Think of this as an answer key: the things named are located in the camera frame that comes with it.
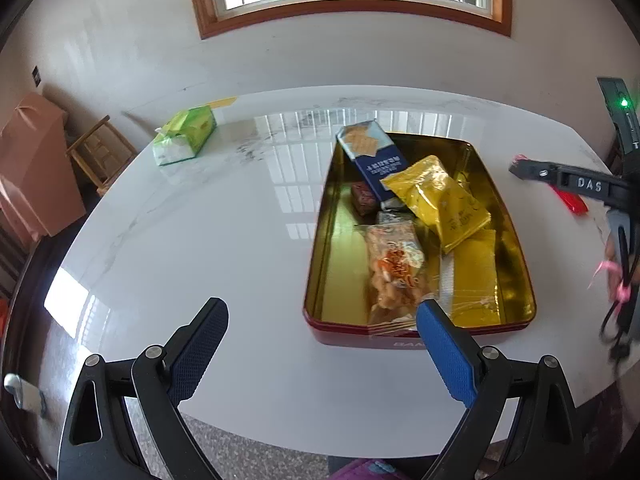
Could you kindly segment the person right hand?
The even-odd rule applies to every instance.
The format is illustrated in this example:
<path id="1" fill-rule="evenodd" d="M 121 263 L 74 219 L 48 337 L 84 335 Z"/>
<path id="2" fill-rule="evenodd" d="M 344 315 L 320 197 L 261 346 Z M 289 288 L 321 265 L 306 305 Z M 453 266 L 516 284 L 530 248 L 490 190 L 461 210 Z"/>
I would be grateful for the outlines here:
<path id="1" fill-rule="evenodd" d="M 620 287 L 620 281 L 623 278 L 622 267 L 618 262 L 615 248 L 616 244 L 614 242 L 614 238 L 610 235 L 606 241 L 604 258 L 608 262 L 606 276 L 608 277 L 608 299 L 611 301 L 615 301 L 617 299 L 617 289 Z M 635 254 L 629 256 L 629 270 L 634 271 L 634 273 L 631 274 L 631 284 L 638 285 L 640 282 L 639 259 Z"/>

